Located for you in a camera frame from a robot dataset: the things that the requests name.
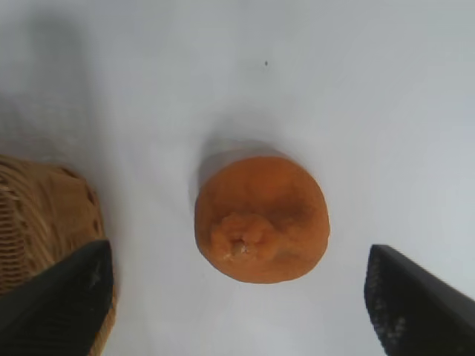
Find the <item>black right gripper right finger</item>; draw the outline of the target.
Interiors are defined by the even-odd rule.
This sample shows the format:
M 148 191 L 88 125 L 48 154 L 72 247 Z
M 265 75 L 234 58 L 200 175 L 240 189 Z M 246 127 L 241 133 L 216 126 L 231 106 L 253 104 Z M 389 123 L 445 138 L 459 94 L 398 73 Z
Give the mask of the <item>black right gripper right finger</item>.
M 372 245 L 364 282 L 386 355 L 473 355 L 474 300 L 388 245 Z

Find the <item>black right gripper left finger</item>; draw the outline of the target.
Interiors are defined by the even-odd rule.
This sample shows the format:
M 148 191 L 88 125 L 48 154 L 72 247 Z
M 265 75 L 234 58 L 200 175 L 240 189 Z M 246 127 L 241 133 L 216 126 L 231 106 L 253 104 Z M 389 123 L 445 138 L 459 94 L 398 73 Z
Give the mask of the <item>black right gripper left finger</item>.
M 113 287 L 110 243 L 84 245 L 1 297 L 1 354 L 88 355 Z

